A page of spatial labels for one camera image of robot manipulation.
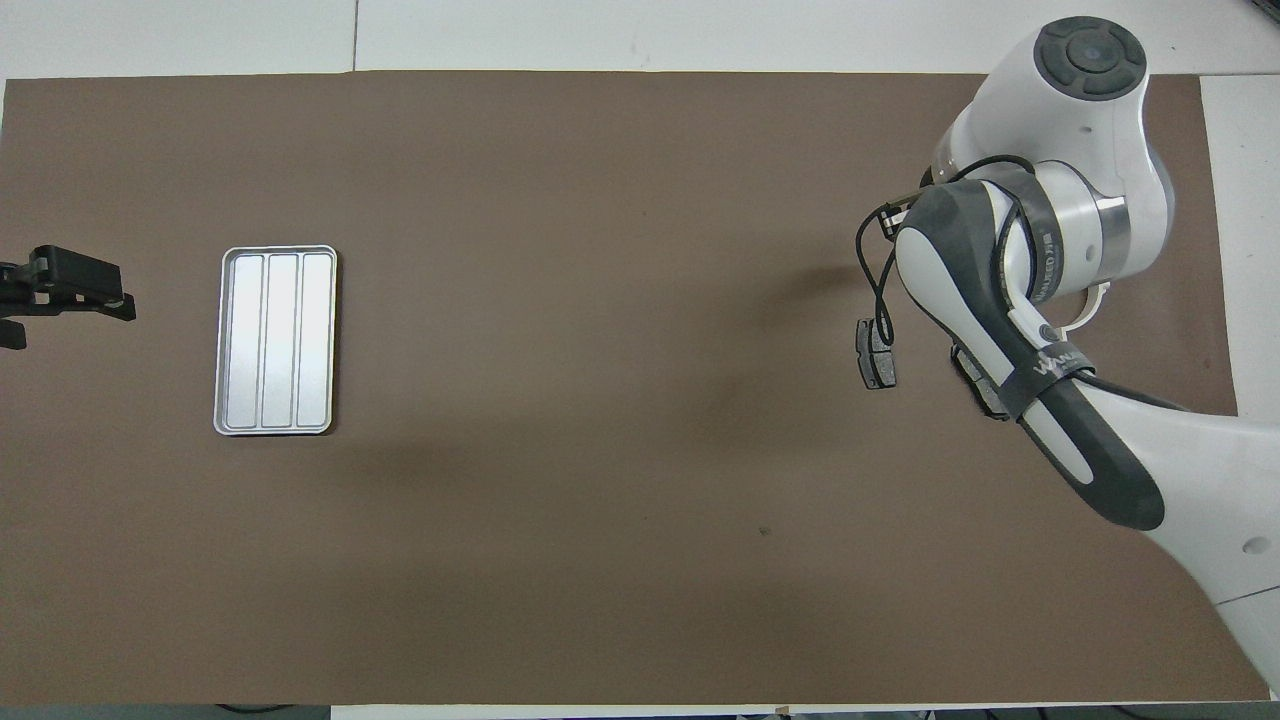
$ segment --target black cable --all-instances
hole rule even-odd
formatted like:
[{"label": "black cable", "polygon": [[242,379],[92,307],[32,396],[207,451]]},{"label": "black cable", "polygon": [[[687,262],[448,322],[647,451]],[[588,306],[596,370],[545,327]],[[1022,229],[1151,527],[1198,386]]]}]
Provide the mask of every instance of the black cable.
[{"label": "black cable", "polygon": [[879,334],[881,341],[886,346],[893,345],[893,319],[888,314],[888,305],[884,304],[884,287],[888,284],[888,273],[893,269],[893,260],[896,259],[897,250],[891,250],[888,259],[884,260],[884,268],[881,270],[879,279],[876,279],[874,273],[872,273],[870,264],[867,263],[867,255],[863,252],[863,236],[867,233],[867,228],[870,227],[872,220],[877,218],[882,211],[888,210],[887,205],[881,205],[879,208],[872,210],[870,215],[863,220],[863,224],[858,225],[858,233],[854,236],[854,252],[858,254],[858,265],[863,269],[863,275],[867,278],[867,284],[872,286],[872,293],[876,296],[876,333]]},{"label": "black cable", "polygon": [[[1009,245],[1009,233],[1012,232],[1014,223],[1023,215],[1021,209],[1020,204],[1009,206],[1009,211],[1005,213],[1005,220],[1000,223],[1000,233],[996,236],[996,251],[991,254],[991,272],[1000,279],[1001,299],[1009,297],[1009,282],[1005,279],[1005,247]],[[1007,307],[1007,302],[1005,305],[1006,309],[1011,310],[1011,307]]]},{"label": "black cable", "polygon": [[218,707],[228,712],[234,712],[237,715],[261,715],[264,712],[275,712],[276,710],[284,710],[285,707],[297,707],[296,705],[268,705],[264,707],[237,707],[234,705],[218,703]]},{"label": "black cable", "polygon": [[[1172,719],[1169,719],[1169,717],[1152,717],[1151,715],[1139,715],[1139,714],[1137,714],[1137,712],[1134,712],[1134,711],[1132,711],[1128,707],[1124,707],[1121,705],[1112,705],[1111,710],[1115,710],[1116,712],[1119,712],[1120,715],[1124,715],[1126,717],[1133,717],[1133,720],[1172,720]],[[1215,717],[1183,717],[1183,719],[1179,719],[1179,720],[1216,720],[1216,719]]]},{"label": "black cable", "polygon": [[995,165],[996,163],[1009,163],[1012,165],[1018,165],[1019,168],[1027,170],[1028,173],[1033,176],[1036,174],[1036,165],[1033,165],[1032,161],[1028,160],[1027,158],[1020,158],[1018,155],[991,155],[988,158],[983,158],[982,160],[975,160],[973,163],[969,163],[968,165],[965,165],[963,170],[951,176],[951,179],[948,179],[947,182],[955,182],[968,176],[969,173],[977,170],[978,168],[986,168],[987,165]]},{"label": "black cable", "polygon": [[1156,407],[1164,407],[1166,410],[1180,410],[1183,413],[1189,413],[1188,409],[1183,407],[1176,402],[1170,402],[1162,397],[1156,397],[1155,395],[1147,395],[1133,388],[1128,388],[1116,384],[1111,380],[1103,380],[1102,378],[1094,375],[1093,373],[1076,373],[1071,375],[1073,378],[1080,380],[1084,384],[1093,386],[1098,389],[1110,392],[1112,395],[1119,395],[1120,397],[1126,397],[1129,400],[1135,400],[1138,402],[1146,402],[1147,405],[1155,405]]}]

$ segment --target black bracket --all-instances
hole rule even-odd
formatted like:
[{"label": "black bracket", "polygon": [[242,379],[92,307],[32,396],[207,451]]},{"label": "black bracket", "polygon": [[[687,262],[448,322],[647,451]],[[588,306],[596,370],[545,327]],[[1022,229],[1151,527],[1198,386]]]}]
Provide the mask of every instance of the black bracket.
[{"label": "black bracket", "polygon": [[897,238],[897,231],[902,227],[902,220],[906,219],[906,211],[924,195],[924,191],[923,187],[911,191],[902,197],[890,200],[876,210],[876,219],[879,222],[881,232],[884,233],[884,240],[893,242]]},{"label": "black bracket", "polygon": [[0,263],[0,347],[27,347],[22,323],[3,318],[63,313],[101,313],[119,320],[138,316],[118,265],[52,245],[32,250],[26,265]]}]

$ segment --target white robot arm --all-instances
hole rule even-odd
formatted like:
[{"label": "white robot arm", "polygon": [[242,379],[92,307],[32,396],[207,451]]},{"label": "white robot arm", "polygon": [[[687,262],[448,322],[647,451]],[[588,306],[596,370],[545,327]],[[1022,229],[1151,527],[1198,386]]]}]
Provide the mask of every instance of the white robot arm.
[{"label": "white robot arm", "polygon": [[1280,428],[1100,379],[1036,305],[1149,266],[1174,199],[1142,124],[1146,56],[1088,17],[1019,44],[943,137],[895,238],[957,364],[1080,497],[1147,533],[1280,687]]}]

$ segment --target brown table mat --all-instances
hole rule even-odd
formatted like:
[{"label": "brown table mat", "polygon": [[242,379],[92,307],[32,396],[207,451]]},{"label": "brown table mat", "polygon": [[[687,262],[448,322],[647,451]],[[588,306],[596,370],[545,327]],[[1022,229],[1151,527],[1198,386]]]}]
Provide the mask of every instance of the brown table mat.
[{"label": "brown table mat", "polygon": [[[3,259],[118,263],[138,320],[0,355],[0,702],[1265,697],[896,278],[901,387],[861,387],[851,231],[979,81],[10,81]],[[1074,340],[1233,413],[1198,81],[1147,119],[1176,231]],[[321,242],[334,432],[216,434],[223,252]]]}]

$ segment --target aluminum tray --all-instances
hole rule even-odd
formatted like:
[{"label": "aluminum tray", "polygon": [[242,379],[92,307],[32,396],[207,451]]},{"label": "aluminum tray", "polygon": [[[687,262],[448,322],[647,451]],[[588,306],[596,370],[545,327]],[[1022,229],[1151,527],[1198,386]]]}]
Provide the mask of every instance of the aluminum tray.
[{"label": "aluminum tray", "polygon": [[223,256],[214,428],[319,434],[333,420],[338,254],[328,245]]}]

